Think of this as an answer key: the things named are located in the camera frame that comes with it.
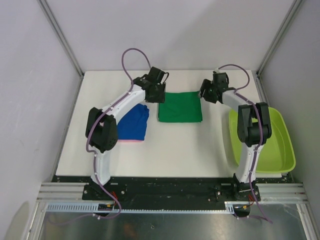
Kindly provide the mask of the blue t shirt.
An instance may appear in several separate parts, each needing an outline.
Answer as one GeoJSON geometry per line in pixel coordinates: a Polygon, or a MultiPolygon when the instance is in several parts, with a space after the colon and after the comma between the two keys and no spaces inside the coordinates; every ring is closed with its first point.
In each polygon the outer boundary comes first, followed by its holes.
{"type": "Polygon", "coordinates": [[[146,105],[139,103],[134,106],[117,124],[118,139],[144,141],[149,116],[150,110],[146,105]]]}

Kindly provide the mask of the green t shirt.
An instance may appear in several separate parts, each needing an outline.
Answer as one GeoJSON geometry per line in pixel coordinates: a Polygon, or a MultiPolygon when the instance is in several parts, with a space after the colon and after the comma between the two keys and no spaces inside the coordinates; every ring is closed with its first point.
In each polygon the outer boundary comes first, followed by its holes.
{"type": "Polygon", "coordinates": [[[157,117],[162,123],[202,122],[202,106],[198,92],[166,92],[164,103],[158,106],[157,117]]]}

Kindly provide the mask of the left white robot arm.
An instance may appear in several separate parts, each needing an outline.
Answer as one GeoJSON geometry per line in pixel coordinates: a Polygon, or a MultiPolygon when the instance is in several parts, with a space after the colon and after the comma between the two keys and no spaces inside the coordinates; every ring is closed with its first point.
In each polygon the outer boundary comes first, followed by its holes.
{"type": "Polygon", "coordinates": [[[169,73],[152,66],[147,74],[130,80],[130,87],[103,108],[93,107],[88,114],[85,149],[93,154],[91,179],[96,185],[93,194],[100,200],[110,196],[106,184],[111,179],[111,150],[118,142],[118,123],[137,104],[164,103],[169,73]]]}

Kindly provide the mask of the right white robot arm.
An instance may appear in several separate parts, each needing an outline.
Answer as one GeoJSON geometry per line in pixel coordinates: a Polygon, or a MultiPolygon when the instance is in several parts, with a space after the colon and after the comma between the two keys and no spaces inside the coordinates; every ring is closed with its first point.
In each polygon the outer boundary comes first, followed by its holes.
{"type": "Polygon", "coordinates": [[[237,201],[256,198],[256,169],[258,159],[272,135],[269,106],[265,102],[254,103],[233,87],[225,72],[213,72],[213,79],[204,79],[198,96],[209,103],[220,102],[237,112],[237,137],[242,143],[240,161],[233,174],[230,194],[237,201]]]}

